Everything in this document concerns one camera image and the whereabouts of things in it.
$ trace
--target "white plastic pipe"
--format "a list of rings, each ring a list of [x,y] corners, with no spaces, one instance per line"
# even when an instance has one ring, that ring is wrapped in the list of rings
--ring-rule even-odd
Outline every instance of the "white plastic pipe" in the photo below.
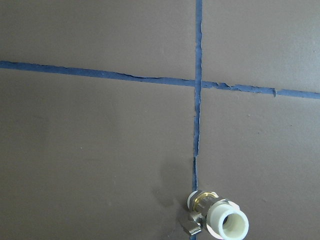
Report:
[[[247,216],[227,203],[215,203],[209,208],[206,223],[224,240],[242,240],[249,230]]]

